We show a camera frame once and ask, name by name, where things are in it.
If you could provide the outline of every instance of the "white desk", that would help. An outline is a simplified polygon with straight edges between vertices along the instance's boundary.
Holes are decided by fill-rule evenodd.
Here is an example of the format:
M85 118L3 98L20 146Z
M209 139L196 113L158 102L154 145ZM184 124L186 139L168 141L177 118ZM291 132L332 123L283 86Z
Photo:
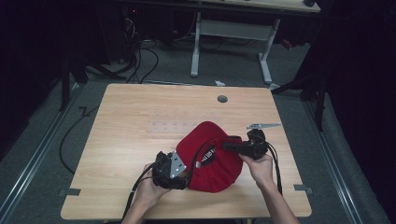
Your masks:
M307 7L302 0L201 0L199 4L202 3L230 4L241 7L265 7L270 9L292 10L300 12L320 12L320 8L317 4L314 4L313 7ZM228 21L201 20L201 13L197 13L195 46L191 63L191 76L198 76L200 57L199 42L201 35L218 35L266 41L262 53L260 53L258 56L260 65L262 67L264 81L268 84L271 84L272 78L267 64L267 57L274 42L279 23L280 19L276 19L273 25L268 26Z

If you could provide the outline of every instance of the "cable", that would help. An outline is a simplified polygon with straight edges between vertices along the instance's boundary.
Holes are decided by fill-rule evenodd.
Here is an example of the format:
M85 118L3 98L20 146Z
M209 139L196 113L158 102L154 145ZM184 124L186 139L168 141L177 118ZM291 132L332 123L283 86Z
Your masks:
M70 172L72 175L75 174L75 171L72 170L64 161L64 156L62 153L63 146L64 146L64 140L66 139L67 135L71 133L71 131L78 125L83 119L87 118L93 111L97 110L99 108L99 105L96 106L94 109L90 110L87 114L83 115L81 118L79 118L77 121L73 123L73 125L67 130L66 134L64 135L64 138L62 138L61 144L59 145L59 159L61 160L62 165L68 172Z
M137 70L140 68L140 63L141 63L141 61L142 61L142 54L141 54L141 52L140 52L140 47L141 47L141 45L142 45L142 42L140 42L140 44L139 44L139 49L138 49L138 54L139 54L139 63L137 64L137 67L136 67L136 64L134 65L134 72L129 76L129 78L126 80L126 83L129 83L129 81L131 81L131 78L133 77L134 78L134 76L136 76L137 77Z
M148 72L147 74L145 74L145 75L142 77L142 79L140 80L139 84L142 84L142 83L143 83L143 80L144 80L152 71L154 71L154 69L157 67L158 61L159 61L158 55L157 55L154 51L152 51L151 49L145 49L145 50L148 50L148 51L150 51L151 53L153 53L153 54L155 55L157 61L155 62L154 67L152 67L151 70L149 70L149 72Z
M178 40L189 39L189 38L195 36L195 35L190 35L190 36L187 36L187 35L189 35L189 34L191 33L192 27L193 27L194 24L195 24L195 18L196 18L196 16L197 16L197 13L195 12L195 13L194 13L194 17L192 18L192 22L191 22L191 26L190 26L189 31L188 31L183 37L181 37L181 38L179 38L179 39L175 39L174 42L177 42Z
M126 38L127 55L129 55L131 49L133 49L133 41L134 41L134 34L135 34L135 31L136 31L136 27L135 27L133 21L131 21L131 20L128 19L128 18L124 18L124 19L130 23L129 26L126 28L126 33L125 33L125 32L123 33L124 36L125 36L125 38ZM130 31L131 27L133 27L133 30L132 30L132 34L130 35L130 34L129 34L129 33L130 33L129 31ZM129 63L128 63L128 65L126 65L125 67L121 68L120 70L114 71L114 72L112 72L112 73L115 74L115 75L119 75L119 74L121 74L121 73L127 72L127 71L129 71L132 67L134 67L135 64L136 64L136 56L133 54L132 57L131 57L131 59L130 59L130 61L129 61ZM94 76L102 76L102 75L104 74L104 73L101 73L101 72L92 71L92 70L91 70L90 68L88 68L88 67L85 67L85 71L86 71L87 73L91 74L91 75L94 75Z
M240 77L235 77L236 79L238 79L239 81L243 82L245 85L251 87L251 85L249 85L244 79L240 78Z
M199 47L200 47L201 49L206 49L206 50L218 49L218 48L220 48L220 47L222 46L222 43L223 43L223 39L222 39L222 38L215 38L215 37L209 38L209 37L206 36L206 38L202 38L202 39L203 39L203 40L205 40L205 39L219 39L219 44L218 44L217 46L215 46L214 48L212 48L212 49L205 48L205 47L203 47L203 46L201 45L201 43L200 43Z
M194 45L194 43L195 43L194 40L190 40L190 43L189 43L189 44L180 44L180 43L179 43L179 42L181 42L181 41L189 40L189 38L185 38L185 39L183 39L183 40L175 41L174 44L176 44L176 45L178 45L178 46L181 46L181 47L188 47L188 46Z
M134 198L134 193L136 192L137 187L139 186L139 184L140 184L141 181L143 181L144 179L146 179L146 178L142 179L142 177L143 177L152 167L154 167L154 166L155 166L157 163L159 163L159 162L160 162L160 161L155 161L154 163L152 163L152 164L151 164L148 168L146 168L146 169L143 171L143 173L137 178L136 182L134 183L134 187L132 188L131 193L129 194L128 201L127 201L127 203L126 203L125 210L124 210L124 213L123 213L123 215L122 215L122 219L125 218L126 214L128 213L129 207L131 207L132 199Z
M254 43L259 42L259 40L249 39L246 43L236 43L236 42L227 40L227 38L224 38L223 41L224 41L225 43L233 44L233 45L238 45L238 46L245 46L245 45L254 44Z
M276 169L276 183L277 183L277 190L279 191L280 194L283 195L283 189L282 189L282 182L280 178L280 170L279 170L279 164L278 164L278 159L277 159L277 153L275 148L270 144L268 144L268 149L270 150L273 158L274 158L274 163L275 163L275 169Z

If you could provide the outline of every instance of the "red fabric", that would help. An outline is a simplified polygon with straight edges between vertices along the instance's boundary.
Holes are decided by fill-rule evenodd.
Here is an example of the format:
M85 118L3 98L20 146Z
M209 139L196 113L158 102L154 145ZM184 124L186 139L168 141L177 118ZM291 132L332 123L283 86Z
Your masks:
M224 150L223 142L240 144L242 139L239 136L229 136L217 124L205 121L178 143L177 154L187 166L189 174L193 168L189 189L219 192L230 187L241 174L242 160L237 152ZM214 157L211 155L213 150L210 150L213 146ZM193 159L198 150L200 151L196 160L201 166L194 167ZM208 159L203 162L205 154L206 157L211 155L210 159L214 160L208 162Z

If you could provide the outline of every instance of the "black cable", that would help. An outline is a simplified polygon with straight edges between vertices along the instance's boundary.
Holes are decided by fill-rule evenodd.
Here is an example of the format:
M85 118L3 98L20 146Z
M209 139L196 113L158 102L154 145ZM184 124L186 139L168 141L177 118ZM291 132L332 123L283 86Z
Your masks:
M153 179L154 178L154 176L148 176L148 177L145 177L145 178L143 178L143 179L141 179L140 181L139 181L139 184L143 181L143 180L145 180L145 179Z
M273 158L274 158L274 163L275 163L275 170L276 170L276 183L277 183L277 190L279 191L280 194L283 195L283 189L282 189L282 182L280 178L280 170L279 170L279 164L278 164L278 159L277 159L277 153L275 148L270 144L268 144L268 149L270 150Z
M254 43L258 42L258 40L249 39L249 40L248 40L247 42L245 42L245 43L236 43L236 42L227 40L227 38L223 38L223 41L224 41L225 43L233 44L233 45L238 45L238 46L245 46L245 45L254 44Z
M180 45L180 44L177 43L177 41L186 40L186 39L190 39L192 37L195 37L195 35L190 35L190 36L188 36L188 35L191 33L191 30L194 27L196 17L197 17L197 13L195 12L194 13L194 17L192 18L192 22L191 22L191 26L190 26L189 31L185 35L183 35L181 38L174 39L173 42L175 44Z
M137 64L137 67L136 67L136 65L134 66L134 72L133 72L133 73L129 76L129 78L126 80L126 83L129 83L129 81L131 81L131 78L132 78L132 77L134 78L134 76L137 76L137 70L140 68L140 64L141 64L141 61L142 61L142 53L141 53L141 51L140 51L141 45L142 45L142 43L140 42L140 44L139 44L139 49L138 49L139 63Z
M157 67L158 61L159 61L159 57L158 57L158 55L157 55L154 51L152 51L151 49L145 49L145 50L148 50L148 51L150 51L151 53L153 53L153 54L155 55L157 61L155 62L154 66L151 68L151 70L149 70L149 72L148 72L147 74L145 74L145 75L142 77L142 79L140 80L139 84L142 84L142 83L143 83L143 80L144 80L152 71L154 71L154 69Z
M212 38L206 37L206 39L218 39L218 38L215 38L215 37L212 37ZM202 44L201 44L201 41L200 41L199 47L200 47L201 49L206 49L206 50L215 50L215 49L218 49L219 47L221 47L221 46L222 46L222 43L223 43L223 39L220 38L220 39L219 39L219 44L218 44L217 46L215 46L214 48L210 49L210 48L205 48L205 47L203 47Z
M192 35L192 36L189 36L188 38L185 38L185 39L182 39L182 40L174 40L174 44L176 44L178 46L181 46L181 47L192 46L195 43L194 40L191 40L192 37L194 37L194 36ZM182 41L188 41L190 43L189 44L180 44L179 42L182 42Z
M126 214L128 213L129 207L131 207L132 199L134 198L134 193L136 192L137 187L139 186L139 184L140 184L141 181L143 181L144 179L146 179L146 178L142 179L143 175L145 175L152 167L154 167L154 166L155 166L157 163L159 163L159 162L160 162L160 161L155 161L154 163L152 163L152 164L151 164L148 168L146 168L146 169L143 171L143 173L137 178L136 182L134 183L134 186L132 187L131 193L129 194L128 201L127 201L127 203L126 203L125 210L124 210L124 213L123 213L123 215L122 215L122 220L124 220Z
M139 83L139 75L137 73L134 74L134 79L136 78L137 83Z
M78 125L83 119L87 118L93 111L99 108L99 105L96 106L94 109L90 110L87 114L83 115L81 118L79 118L77 121L73 123L73 125L67 130L66 134L64 135L64 138L61 141L61 144L59 145L59 159L61 160L62 165L64 168L66 168L67 171L69 171L72 175L75 174L75 171L73 171L64 161L64 156L62 153L62 149L64 146L64 140L66 139L67 135L71 133L71 131Z

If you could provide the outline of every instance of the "right hand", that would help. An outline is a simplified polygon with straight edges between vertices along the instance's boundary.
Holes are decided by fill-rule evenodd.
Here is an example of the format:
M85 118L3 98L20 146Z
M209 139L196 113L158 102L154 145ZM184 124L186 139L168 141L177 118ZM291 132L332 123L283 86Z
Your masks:
M256 161L241 154L239 154L239 157L247 164L251 176L259 187L263 187L266 184L274 184L273 158L271 156L265 154L261 159Z

